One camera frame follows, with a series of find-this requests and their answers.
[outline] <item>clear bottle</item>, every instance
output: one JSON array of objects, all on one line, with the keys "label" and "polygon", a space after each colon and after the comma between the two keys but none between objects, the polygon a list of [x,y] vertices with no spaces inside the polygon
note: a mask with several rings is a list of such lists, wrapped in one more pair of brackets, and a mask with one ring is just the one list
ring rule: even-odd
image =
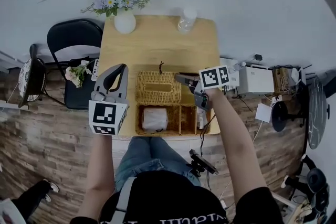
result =
[{"label": "clear bottle", "polygon": [[180,17],[177,28],[181,33],[188,33],[194,26],[197,18],[197,11],[193,8],[185,8]]}]

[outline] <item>purple flower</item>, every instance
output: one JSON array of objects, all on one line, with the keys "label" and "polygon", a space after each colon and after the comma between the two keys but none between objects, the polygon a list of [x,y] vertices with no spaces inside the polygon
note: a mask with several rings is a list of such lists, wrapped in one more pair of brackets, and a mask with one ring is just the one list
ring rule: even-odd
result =
[{"label": "purple flower", "polygon": [[94,0],[94,6],[95,9],[103,9],[108,5],[109,0]]}]

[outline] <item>hand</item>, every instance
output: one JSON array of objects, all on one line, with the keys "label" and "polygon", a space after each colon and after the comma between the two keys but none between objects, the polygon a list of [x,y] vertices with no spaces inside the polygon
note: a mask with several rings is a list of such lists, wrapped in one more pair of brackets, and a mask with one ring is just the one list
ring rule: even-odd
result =
[{"label": "hand", "polygon": [[223,95],[219,88],[212,88],[205,90],[205,93],[209,96],[210,101],[214,101],[217,96]]}]

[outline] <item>person's right arm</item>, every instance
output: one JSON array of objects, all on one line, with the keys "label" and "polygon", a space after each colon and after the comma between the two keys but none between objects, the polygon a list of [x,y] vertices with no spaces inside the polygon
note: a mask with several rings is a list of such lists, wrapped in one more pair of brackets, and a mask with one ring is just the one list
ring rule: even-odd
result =
[{"label": "person's right arm", "polygon": [[220,89],[206,90],[219,124],[237,204],[249,191],[267,187],[251,137]]}]

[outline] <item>wooden table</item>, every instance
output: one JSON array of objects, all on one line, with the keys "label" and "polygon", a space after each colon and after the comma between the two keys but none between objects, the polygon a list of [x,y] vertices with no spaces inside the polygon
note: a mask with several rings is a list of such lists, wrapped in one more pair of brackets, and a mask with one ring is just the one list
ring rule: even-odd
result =
[{"label": "wooden table", "polygon": [[[129,68],[127,99],[130,107],[119,135],[135,136],[136,76],[139,71],[193,72],[219,66],[217,32],[212,20],[197,19],[190,33],[183,35],[177,29],[176,16],[136,16],[136,29],[123,35],[114,28],[113,19],[105,22],[101,42],[99,70],[124,63]],[[194,103],[188,87],[182,86],[182,99]],[[219,133],[217,119],[210,124],[209,134]]]}]

